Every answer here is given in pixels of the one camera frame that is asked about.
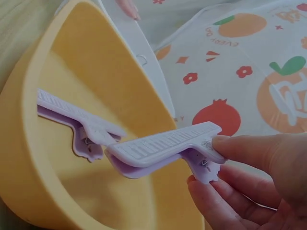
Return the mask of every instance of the finger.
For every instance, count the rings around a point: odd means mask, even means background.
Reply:
[[[189,176],[187,179],[187,183],[189,184],[192,181],[196,181],[195,177],[193,175]]]
[[[216,136],[213,147],[227,159],[241,162],[270,174],[270,164],[286,134],[274,136]]]
[[[140,19],[138,9],[132,0],[116,0],[116,2],[129,17],[135,20]]]
[[[243,219],[263,225],[267,223],[276,212],[272,209],[257,205],[223,180],[212,182],[212,186]]]
[[[214,230],[245,230],[240,216],[210,185],[199,181],[188,183],[189,192],[198,210]]]
[[[272,180],[267,180],[231,165],[222,165],[219,177],[254,202],[277,209],[281,196]]]

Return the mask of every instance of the yellow bowl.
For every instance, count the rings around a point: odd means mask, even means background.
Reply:
[[[182,161],[129,180],[107,158],[72,151],[72,130],[37,116],[37,88],[120,125],[127,139],[176,128],[101,11],[71,0],[15,66],[0,95],[0,196],[20,218],[57,230],[201,230]]]

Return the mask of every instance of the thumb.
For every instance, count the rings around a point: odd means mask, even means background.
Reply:
[[[216,136],[213,148],[225,158],[248,164],[270,174],[270,165],[286,134],[273,136]]]

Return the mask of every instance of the green leaf print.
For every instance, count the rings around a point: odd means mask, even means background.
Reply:
[[[235,19],[235,16],[233,15],[233,16],[230,16],[228,18],[224,18],[224,19],[214,23],[214,25],[223,25],[223,24],[228,23],[228,22],[230,22],[230,21],[232,21],[234,19]]]
[[[282,76],[291,75],[299,72],[306,64],[306,59],[296,56],[288,60],[282,68],[276,62],[270,63],[270,67]]]

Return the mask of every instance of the orange illustration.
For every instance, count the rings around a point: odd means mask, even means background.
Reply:
[[[307,37],[301,39],[302,48],[307,49]]]
[[[307,130],[307,68],[304,57],[288,60],[266,77],[257,95],[258,110],[264,121],[281,133],[303,133]]]
[[[214,25],[219,26],[219,34],[224,37],[245,37],[261,31],[267,21],[255,14],[238,13],[222,19]]]
[[[163,58],[165,58],[168,53],[171,50],[171,45],[169,44],[168,46],[163,47],[162,49],[158,50],[155,54],[155,56],[157,57],[158,61],[162,60]]]

